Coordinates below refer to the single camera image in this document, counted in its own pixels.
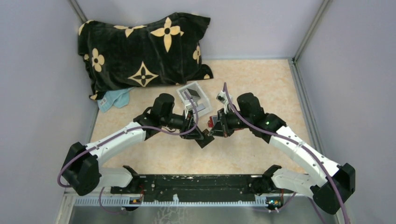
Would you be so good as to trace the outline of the white plastic card box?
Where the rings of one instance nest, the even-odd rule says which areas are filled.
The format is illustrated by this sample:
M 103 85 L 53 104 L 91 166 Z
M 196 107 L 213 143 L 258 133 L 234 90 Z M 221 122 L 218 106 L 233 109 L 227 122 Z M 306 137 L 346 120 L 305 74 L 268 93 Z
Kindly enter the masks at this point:
M 179 95 L 185 109 L 192 111 L 192 104 L 190 103 L 189 98 L 185 95 L 185 92 L 188 93 L 188 96 L 192 97 L 192 101 L 197 109 L 199 118 L 212 111 L 210 100 L 197 81 L 177 89 L 177 94 Z

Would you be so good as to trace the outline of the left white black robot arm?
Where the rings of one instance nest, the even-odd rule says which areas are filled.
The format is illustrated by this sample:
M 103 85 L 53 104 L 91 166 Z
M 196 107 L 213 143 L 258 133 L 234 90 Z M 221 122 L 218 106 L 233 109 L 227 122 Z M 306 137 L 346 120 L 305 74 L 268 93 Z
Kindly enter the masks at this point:
M 205 136 L 198 127 L 197 107 L 187 91 L 184 91 L 184 95 L 192 109 L 186 107 L 181 115 L 173 113 L 174 97 L 161 93 L 152 107 L 148 107 L 124 128 L 95 142 L 72 144 L 57 175 L 58 185 L 73 188 L 79 196 L 85 196 L 97 187 L 121 187 L 128 193 L 136 192 L 140 180 L 131 168 L 103 168 L 103 164 L 128 147 L 144 142 L 159 132 L 185 140 L 203 140 Z

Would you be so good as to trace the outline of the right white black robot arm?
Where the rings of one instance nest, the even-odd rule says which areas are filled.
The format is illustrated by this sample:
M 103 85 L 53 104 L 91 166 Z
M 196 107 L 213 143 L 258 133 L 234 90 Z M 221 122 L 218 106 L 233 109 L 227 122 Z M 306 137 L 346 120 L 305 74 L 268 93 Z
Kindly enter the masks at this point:
M 250 92 L 237 98 L 239 110 L 231 105 L 232 97 L 225 91 L 216 99 L 224 107 L 218 110 L 210 135 L 226 138 L 236 130 L 249 129 L 255 137 L 280 149 L 304 169 L 302 174 L 279 165 L 271 166 L 263 174 L 266 191 L 294 191 L 312 199 L 331 215 L 345 209 L 345 202 L 355 192 L 356 171 L 352 165 L 340 165 L 319 153 L 298 137 L 284 120 L 266 113 L 258 98 Z

